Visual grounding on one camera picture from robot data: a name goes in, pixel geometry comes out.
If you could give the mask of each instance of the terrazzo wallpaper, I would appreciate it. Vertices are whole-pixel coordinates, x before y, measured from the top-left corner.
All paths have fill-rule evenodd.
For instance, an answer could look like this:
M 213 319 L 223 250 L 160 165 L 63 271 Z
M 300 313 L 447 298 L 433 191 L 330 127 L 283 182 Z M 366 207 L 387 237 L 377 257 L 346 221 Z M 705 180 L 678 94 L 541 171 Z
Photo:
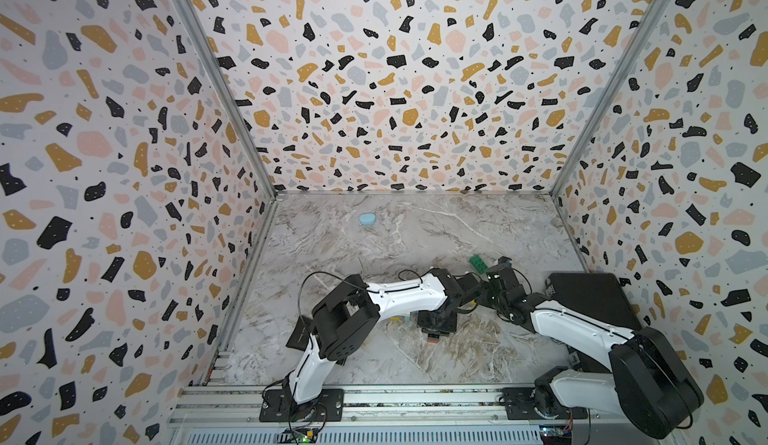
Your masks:
M 0 442 L 158 443 L 264 211 L 169 0 L 2 0 Z
M 278 190 L 552 187 L 651 0 L 191 0 Z
M 692 444 L 768 436 L 767 6 L 673 0 L 558 197 L 705 392 Z

